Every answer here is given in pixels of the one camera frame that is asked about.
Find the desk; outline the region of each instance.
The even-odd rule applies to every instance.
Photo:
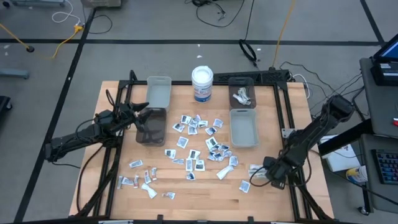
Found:
[[[304,128],[311,122],[311,117],[303,85],[302,83],[288,83],[288,86],[296,128]],[[111,105],[106,99],[105,90],[108,89],[115,97],[117,87],[118,82],[103,82],[96,105],[96,113],[111,109]],[[123,189],[115,190],[111,218],[155,220],[157,215],[161,214],[164,215],[164,220],[247,221],[248,216],[253,216],[255,221],[294,221],[288,187],[285,190],[278,190],[270,185],[261,188],[251,186],[248,194],[239,190],[241,180],[249,179],[250,164],[262,164],[264,156],[275,157],[282,148],[273,88],[255,86],[255,91],[259,146],[253,149],[232,148],[231,151],[239,159],[239,165],[223,180],[219,180],[216,173],[226,167],[228,161],[205,160],[206,171],[195,172],[196,181],[189,181],[185,179],[185,165],[173,164],[164,155],[164,149],[176,149],[176,158],[187,158],[189,150],[196,149],[201,151],[201,158],[206,158],[208,149],[205,139],[208,139],[209,136],[204,129],[199,129],[199,134],[195,136],[188,136],[186,130],[180,134],[172,129],[172,125],[180,121],[182,114],[191,116],[200,114],[201,118],[208,120],[209,123],[212,123],[215,118],[222,119],[224,125],[215,134],[215,138],[218,142],[231,146],[228,86],[213,86],[212,99],[205,104],[199,104],[193,99],[192,86],[173,85],[170,111],[167,114],[165,145],[163,147],[144,147],[138,144],[135,138],[136,129],[132,126],[124,133],[119,163],[118,175],[133,178],[135,174],[139,174],[140,186],[143,183],[144,171],[151,167],[157,167],[158,179],[149,185],[157,191],[158,195],[154,199],[150,199],[146,191],[124,185]],[[144,102],[145,97],[146,85],[133,85],[132,102]],[[282,105],[285,105],[283,97],[281,97],[281,102]],[[287,116],[284,117],[284,121],[287,123]],[[188,146],[185,149],[176,146],[179,136],[189,138]],[[98,147],[99,145],[94,145],[85,149],[83,164]],[[333,217],[320,158],[312,153],[309,156],[313,173],[307,188],[325,213]],[[82,177],[81,206],[88,201],[98,186],[103,158],[104,150],[87,165]],[[130,169],[129,163],[138,159],[142,159],[144,165]],[[304,166],[304,172],[308,173],[307,165]],[[162,193],[168,191],[176,193],[174,200],[161,197]],[[99,214],[104,214],[107,196],[108,191],[105,190]],[[304,217],[301,195],[297,198],[300,216]],[[75,200],[76,193],[70,208],[71,215],[77,212]]]

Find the keyboard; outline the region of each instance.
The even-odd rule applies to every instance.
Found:
[[[398,150],[373,149],[373,159],[382,184],[398,184]]]

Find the clear plastic container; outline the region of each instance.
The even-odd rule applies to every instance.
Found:
[[[237,99],[233,97],[234,94],[238,94],[238,90],[242,87],[246,88],[246,93],[250,98],[250,105],[243,105]],[[229,108],[230,109],[253,109],[256,107],[256,94],[254,92],[254,81],[248,77],[232,77],[228,80],[229,88]]]

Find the gray plastic bin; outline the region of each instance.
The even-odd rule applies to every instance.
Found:
[[[232,109],[229,112],[229,118],[231,142],[234,147],[254,147],[259,144],[254,109]]]
[[[148,77],[147,97],[149,108],[165,108],[169,112],[172,79],[170,77]]]

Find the yellow object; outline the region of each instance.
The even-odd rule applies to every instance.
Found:
[[[286,16],[284,26],[282,27],[282,30],[280,31],[279,38],[278,38],[278,43],[276,44],[275,55],[274,55],[274,61],[273,61],[273,63],[272,63],[272,67],[275,65],[276,58],[278,57],[279,43],[280,43],[280,40],[281,40],[281,38],[282,38],[282,35],[284,34],[285,26],[286,26],[286,24],[287,24],[287,21],[289,21],[289,17],[290,17],[290,15],[291,15],[292,11],[293,11],[293,8],[294,8],[295,3],[296,3],[296,0],[292,0],[292,4],[290,5],[289,13],[288,13],[287,16]]]
[[[82,26],[78,26],[78,25],[75,25],[74,28],[75,28],[75,32],[73,33],[73,35],[71,35],[68,39],[64,40],[63,42],[61,42],[61,44],[58,44],[57,49],[55,49],[55,53],[54,53],[54,55],[51,57],[51,59],[54,59],[54,58],[57,56],[57,54],[58,54],[58,49],[61,47],[62,44],[68,42],[68,41],[69,41],[70,39],[72,39],[79,31],[83,30],[83,27],[82,27]]]
[[[0,23],[0,27],[3,28],[9,35],[11,35],[14,39],[16,39],[20,44],[22,44],[26,49],[29,49],[29,46],[23,43],[16,35],[14,35],[9,29],[7,29],[5,26],[3,26]]]

